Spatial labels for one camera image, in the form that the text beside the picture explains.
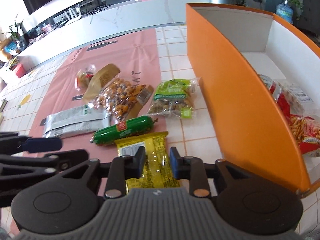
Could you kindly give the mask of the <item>green raisin snack packet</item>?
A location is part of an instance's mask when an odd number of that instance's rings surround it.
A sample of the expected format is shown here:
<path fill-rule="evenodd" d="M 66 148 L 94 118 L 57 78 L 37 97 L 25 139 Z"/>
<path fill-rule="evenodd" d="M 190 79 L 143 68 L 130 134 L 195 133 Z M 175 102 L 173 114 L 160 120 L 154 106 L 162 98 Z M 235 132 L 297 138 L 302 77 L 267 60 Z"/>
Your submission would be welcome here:
<path fill-rule="evenodd" d="M 198 85 L 199 78 L 161 82 L 155 90 L 147 115 L 192 119 L 195 116 L 194 98 Z"/>

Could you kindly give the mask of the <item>blue water jug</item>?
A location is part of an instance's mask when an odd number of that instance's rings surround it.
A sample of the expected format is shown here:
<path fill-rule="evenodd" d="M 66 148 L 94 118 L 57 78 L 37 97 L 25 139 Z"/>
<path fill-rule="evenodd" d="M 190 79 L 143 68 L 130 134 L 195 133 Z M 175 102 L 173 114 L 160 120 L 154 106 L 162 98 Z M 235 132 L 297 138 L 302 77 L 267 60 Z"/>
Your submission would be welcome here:
<path fill-rule="evenodd" d="M 289 6 L 287 0 L 276 7 L 276 14 L 289 23 L 293 23 L 293 9 Z"/>

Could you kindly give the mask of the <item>green sausage snack stick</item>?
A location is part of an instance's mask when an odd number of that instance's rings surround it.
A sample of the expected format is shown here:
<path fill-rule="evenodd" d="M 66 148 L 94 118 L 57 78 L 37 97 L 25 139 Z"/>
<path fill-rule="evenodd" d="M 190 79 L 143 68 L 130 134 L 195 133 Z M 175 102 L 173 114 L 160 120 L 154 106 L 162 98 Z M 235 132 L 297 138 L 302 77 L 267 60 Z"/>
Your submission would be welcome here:
<path fill-rule="evenodd" d="M 119 139 L 143 135 L 150 132 L 157 121 L 158 119 L 153 119 L 146 115 L 121 121 L 96 131 L 91 137 L 90 143 L 99 146 L 111 145 Z"/>

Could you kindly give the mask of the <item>yellow snack packet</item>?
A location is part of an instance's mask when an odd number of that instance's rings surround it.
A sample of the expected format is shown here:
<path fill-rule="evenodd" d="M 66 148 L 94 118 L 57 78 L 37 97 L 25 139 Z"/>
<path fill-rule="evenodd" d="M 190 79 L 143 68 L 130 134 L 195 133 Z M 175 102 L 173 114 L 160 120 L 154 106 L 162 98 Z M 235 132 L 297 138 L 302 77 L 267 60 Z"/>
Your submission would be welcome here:
<path fill-rule="evenodd" d="M 118 155 L 134 156 L 140 146 L 145 148 L 146 159 L 142 176 L 139 179 L 126 180 L 126 189 L 133 188 L 173 188 L 180 187 L 174 178 L 166 151 L 166 137 L 168 132 L 155 132 L 136 137 L 116 140 Z"/>

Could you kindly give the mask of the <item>silver white snack bag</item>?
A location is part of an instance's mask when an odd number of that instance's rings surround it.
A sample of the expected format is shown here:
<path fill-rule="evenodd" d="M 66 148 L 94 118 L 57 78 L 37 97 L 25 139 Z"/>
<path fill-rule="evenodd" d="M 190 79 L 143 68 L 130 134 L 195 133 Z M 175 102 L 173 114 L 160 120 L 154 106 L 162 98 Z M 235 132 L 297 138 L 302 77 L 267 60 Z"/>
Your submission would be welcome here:
<path fill-rule="evenodd" d="M 94 133 L 111 124 L 111 115 L 104 109 L 93 109 L 87 105 L 70 108 L 47 116 L 44 138 L 70 138 Z"/>

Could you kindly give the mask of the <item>orange cardboard box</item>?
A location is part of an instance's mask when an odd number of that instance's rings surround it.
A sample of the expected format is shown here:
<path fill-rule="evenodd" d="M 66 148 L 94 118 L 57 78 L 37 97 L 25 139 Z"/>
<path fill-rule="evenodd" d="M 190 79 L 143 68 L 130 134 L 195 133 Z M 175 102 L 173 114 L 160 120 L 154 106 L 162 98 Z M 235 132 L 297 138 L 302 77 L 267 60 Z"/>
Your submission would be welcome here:
<path fill-rule="evenodd" d="M 210 3 L 185 9 L 187 54 L 224 158 L 302 197 L 319 190 L 259 77 L 287 78 L 319 102 L 319 46 L 271 12 Z"/>

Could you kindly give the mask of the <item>red stick snack bag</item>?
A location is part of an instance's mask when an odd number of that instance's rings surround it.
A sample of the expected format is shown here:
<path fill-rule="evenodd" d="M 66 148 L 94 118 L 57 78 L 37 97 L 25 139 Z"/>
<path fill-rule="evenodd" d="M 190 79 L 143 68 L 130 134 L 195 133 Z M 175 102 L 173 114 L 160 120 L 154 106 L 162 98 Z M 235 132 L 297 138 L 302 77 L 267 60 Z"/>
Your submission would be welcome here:
<path fill-rule="evenodd" d="M 319 118 L 317 116 L 291 115 L 289 127 L 301 154 L 319 157 Z"/>

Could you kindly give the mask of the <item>white yogurt ball packet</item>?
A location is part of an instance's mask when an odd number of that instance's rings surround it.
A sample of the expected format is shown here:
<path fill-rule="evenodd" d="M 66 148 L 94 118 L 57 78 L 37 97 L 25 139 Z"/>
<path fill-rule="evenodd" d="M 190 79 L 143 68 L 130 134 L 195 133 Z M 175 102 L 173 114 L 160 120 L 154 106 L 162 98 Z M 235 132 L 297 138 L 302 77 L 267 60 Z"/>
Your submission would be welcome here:
<path fill-rule="evenodd" d="M 287 79 L 277 79 L 282 93 L 290 106 L 290 113 L 295 115 L 313 114 L 317 105 L 299 85 Z"/>

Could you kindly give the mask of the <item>small red storage box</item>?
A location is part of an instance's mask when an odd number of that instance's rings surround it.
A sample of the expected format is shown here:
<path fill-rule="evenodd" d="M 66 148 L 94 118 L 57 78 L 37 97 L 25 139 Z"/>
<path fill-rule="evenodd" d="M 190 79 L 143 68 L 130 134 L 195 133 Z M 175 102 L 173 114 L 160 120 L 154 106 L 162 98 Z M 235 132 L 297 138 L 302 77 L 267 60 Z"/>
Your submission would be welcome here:
<path fill-rule="evenodd" d="M 26 70 L 25 70 L 23 64 L 19 63 L 15 66 L 13 72 L 18 78 L 21 78 L 25 75 Z"/>

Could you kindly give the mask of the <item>small clear pastry packet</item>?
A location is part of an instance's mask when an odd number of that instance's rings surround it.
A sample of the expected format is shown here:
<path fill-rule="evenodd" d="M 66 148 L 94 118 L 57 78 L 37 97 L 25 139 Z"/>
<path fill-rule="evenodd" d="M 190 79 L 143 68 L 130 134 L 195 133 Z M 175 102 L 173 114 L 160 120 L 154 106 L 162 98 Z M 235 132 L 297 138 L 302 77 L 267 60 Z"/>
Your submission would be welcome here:
<path fill-rule="evenodd" d="M 75 89 L 79 92 L 84 93 L 87 90 L 89 83 L 96 72 L 97 69 L 93 64 L 90 64 L 85 69 L 79 70 L 75 77 Z"/>

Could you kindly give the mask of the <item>white marble tv cabinet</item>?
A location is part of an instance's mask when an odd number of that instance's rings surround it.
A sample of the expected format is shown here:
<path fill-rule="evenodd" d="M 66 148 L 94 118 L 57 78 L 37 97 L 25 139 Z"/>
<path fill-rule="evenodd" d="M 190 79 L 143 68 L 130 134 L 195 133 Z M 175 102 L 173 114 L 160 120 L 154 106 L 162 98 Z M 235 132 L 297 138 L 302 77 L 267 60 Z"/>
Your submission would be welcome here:
<path fill-rule="evenodd" d="M 26 69 L 31 69 L 91 42 L 136 30 L 183 23 L 186 21 L 187 3 L 208 3 L 208 0 L 139 0 L 113 5 L 55 29 L 22 51 L 19 61 Z"/>

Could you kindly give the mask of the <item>mixed nuts kraft bag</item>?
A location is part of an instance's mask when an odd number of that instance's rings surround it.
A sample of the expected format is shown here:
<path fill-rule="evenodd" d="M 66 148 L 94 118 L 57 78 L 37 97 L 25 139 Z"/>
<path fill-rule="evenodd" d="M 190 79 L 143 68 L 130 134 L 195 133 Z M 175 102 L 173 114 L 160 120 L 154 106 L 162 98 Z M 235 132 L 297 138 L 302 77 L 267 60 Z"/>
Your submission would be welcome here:
<path fill-rule="evenodd" d="M 109 63 L 92 77 L 82 99 L 88 107 L 107 110 L 115 122 L 121 122 L 136 118 L 153 92 L 151 85 L 121 76 L 120 69 Z"/>

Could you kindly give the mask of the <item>red snack packet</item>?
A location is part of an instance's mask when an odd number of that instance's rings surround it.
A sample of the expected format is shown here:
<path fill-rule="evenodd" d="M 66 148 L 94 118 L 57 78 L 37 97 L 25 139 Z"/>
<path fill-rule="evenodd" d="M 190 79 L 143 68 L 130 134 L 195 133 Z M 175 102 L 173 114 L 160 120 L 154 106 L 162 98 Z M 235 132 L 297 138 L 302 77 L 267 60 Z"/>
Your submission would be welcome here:
<path fill-rule="evenodd" d="M 291 116 L 290 104 L 285 97 L 284 89 L 276 80 L 271 79 L 269 76 L 259 74 L 259 77 L 272 95 L 272 98 L 282 111 L 286 120 L 289 121 Z"/>

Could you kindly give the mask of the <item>pink bottle print mat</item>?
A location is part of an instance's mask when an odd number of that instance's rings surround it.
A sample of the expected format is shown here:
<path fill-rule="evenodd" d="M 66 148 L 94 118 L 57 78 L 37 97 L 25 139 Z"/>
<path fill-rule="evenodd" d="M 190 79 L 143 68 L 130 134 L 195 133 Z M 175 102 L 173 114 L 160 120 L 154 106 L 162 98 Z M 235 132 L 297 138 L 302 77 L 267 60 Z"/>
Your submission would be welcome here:
<path fill-rule="evenodd" d="M 112 44 L 84 48 L 73 54 L 57 72 L 35 121 L 75 107 L 71 101 L 71 77 L 81 66 L 93 63 L 92 77 L 83 102 L 92 113 L 107 114 L 108 126 L 82 135 L 64 137 L 63 150 L 78 158 L 89 156 L 74 168 L 20 192 L 11 212 L 19 229 L 53 235 L 88 223 L 105 200 L 127 193 L 127 183 L 142 172 L 129 171 L 135 149 L 118 157 L 115 141 L 120 135 L 133 139 L 134 124 L 144 133 L 164 132 L 165 120 L 153 123 L 146 112 L 153 90 L 160 83 L 156 34 L 144 30 L 116 38 Z"/>

